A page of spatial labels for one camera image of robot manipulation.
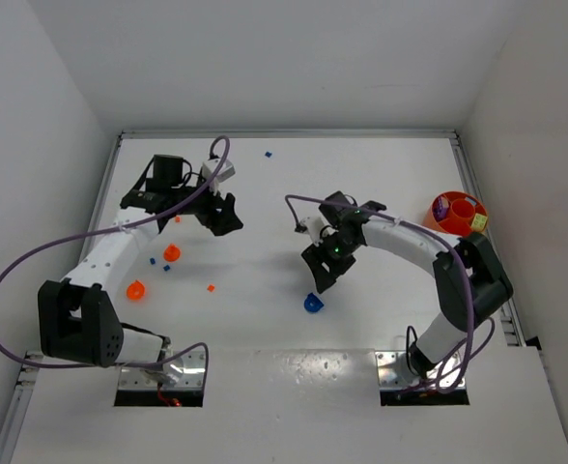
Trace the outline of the blue round lego piece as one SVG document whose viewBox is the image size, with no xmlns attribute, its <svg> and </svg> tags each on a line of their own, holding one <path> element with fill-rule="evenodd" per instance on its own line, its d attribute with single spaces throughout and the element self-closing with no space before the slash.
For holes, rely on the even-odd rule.
<svg viewBox="0 0 568 464">
<path fill-rule="evenodd" d="M 324 303 L 314 293 L 309 293 L 304 300 L 303 306 L 307 312 L 316 313 L 324 307 Z"/>
</svg>

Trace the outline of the purple lego brick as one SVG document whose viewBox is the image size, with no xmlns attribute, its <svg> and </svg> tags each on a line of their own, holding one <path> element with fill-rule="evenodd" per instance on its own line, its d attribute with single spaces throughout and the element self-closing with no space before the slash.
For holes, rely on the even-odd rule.
<svg viewBox="0 0 568 464">
<path fill-rule="evenodd" d="M 450 208 L 449 200 L 444 196 L 439 196 L 433 204 L 433 215 L 436 221 L 444 220 Z"/>
</svg>

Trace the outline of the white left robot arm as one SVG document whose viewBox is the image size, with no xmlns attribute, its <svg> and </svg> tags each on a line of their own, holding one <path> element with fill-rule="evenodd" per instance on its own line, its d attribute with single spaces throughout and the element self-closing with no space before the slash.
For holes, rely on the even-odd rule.
<svg viewBox="0 0 568 464">
<path fill-rule="evenodd" d="M 125 275 L 176 215 L 196 217 L 216 237 L 242 228 L 234 195 L 219 190 L 235 173 L 232 162 L 204 161 L 194 186 L 186 182 L 185 163 L 153 156 L 122 198 L 110 232 L 62 280 L 42 285 L 39 328 L 46 356 L 99 367 L 163 360 L 168 337 L 121 322 L 113 307 Z"/>
</svg>

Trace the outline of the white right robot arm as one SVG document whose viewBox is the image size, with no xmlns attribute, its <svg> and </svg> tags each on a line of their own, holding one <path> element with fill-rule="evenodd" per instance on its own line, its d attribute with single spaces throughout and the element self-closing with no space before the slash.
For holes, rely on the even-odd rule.
<svg viewBox="0 0 568 464">
<path fill-rule="evenodd" d="M 301 257 L 318 293 L 332 287 L 355 263 L 360 247 L 387 251 L 426 272 L 435 282 L 439 313 L 421 336 L 411 336 L 400 373 L 425 384 L 429 372 L 463 349 L 473 356 L 475 330 L 512 298 L 513 285 L 490 241 L 433 231 L 387 214 L 376 201 L 361 205 L 336 191 L 319 201 L 319 213 L 296 218 L 296 230 L 310 238 Z"/>
</svg>

